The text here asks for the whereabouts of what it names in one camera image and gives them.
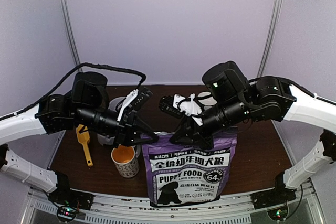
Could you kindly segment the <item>purple pet food bag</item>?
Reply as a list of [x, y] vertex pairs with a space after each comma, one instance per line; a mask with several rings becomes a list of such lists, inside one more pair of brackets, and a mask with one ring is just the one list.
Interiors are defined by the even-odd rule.
[[214, 147], [170, 143], [171, 133], [142, 145], [151, 207], [190, 206], [220, 199], [235, 155], [238, 129], [218, 132]]

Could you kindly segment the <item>yellow plastic scoop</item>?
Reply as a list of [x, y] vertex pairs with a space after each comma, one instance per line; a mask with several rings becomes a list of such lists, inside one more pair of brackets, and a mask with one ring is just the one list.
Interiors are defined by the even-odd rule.
[[82, 145], [87, 165], [92, 167], [93, 161], [89, 151], [90, 134], [88, 128], [82, 124], [79, 124], [76, 128], [76, 136], [78, 143]]

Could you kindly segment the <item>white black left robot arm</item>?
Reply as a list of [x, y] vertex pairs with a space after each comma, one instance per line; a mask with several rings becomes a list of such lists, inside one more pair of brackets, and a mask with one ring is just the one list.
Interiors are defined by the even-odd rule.
[[119, 112], [109, 109], [107, 78], [97, 72], [80, 72], [65, 95], [51, 94], [30, 109], [1, 119], [1, 171], [55, 195], [64, 205], [76, 197], [68, 177], [43, 169], [16, 155], [8, 143], [20, 138], [72, 130], [83, 125], [100, 135], [113, 137], [113, 147], [135, 146], [158, 141], [154, 131], [137, 111], [151, 97], [147, 88], [135, 89], [123, 101]]

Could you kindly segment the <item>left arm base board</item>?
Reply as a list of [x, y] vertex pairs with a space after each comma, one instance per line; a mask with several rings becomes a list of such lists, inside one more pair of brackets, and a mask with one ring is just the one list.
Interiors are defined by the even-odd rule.
[[84, 193], [77, 190], [70, 190], [68, 192], [58, 192], [57, 190], [52, 193], [44, 191], [47, 199], [56, 207], [56, 217], [59, 221], [71, 222], [76, 218], [84, 218], [84, 210], [90, 210], [94, 195]]

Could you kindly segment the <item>right arm base board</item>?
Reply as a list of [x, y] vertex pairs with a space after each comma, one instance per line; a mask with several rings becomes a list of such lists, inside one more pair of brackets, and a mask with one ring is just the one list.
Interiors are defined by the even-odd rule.
[[251, 194], [254, 209], [267, 209], [268, 217], [273, 221], [284, 221], [289, 217], [288, 202], [296, 199], [295, 190], [264, 190]]

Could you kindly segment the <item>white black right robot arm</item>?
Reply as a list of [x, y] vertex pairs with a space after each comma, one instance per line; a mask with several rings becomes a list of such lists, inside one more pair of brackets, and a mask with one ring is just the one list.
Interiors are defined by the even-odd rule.
[[275, 188], [269, 192], [274, 204], [281, 203], [325, 164], [335, 162], [334, 102], [286, 78], [264, 76], [248, 80], [233, 61], [211, 67], [202, 80], [216, 104], [199, 110], [197, 98], [175, 96], [170, 107], [174, 113], [184, 114], [186, 120], [171, 137], [171, 143], [207, 150], [213, 147], [215, 133], [244, 120], [296, 121], [322, 128], [314, 148], [276, 177]]

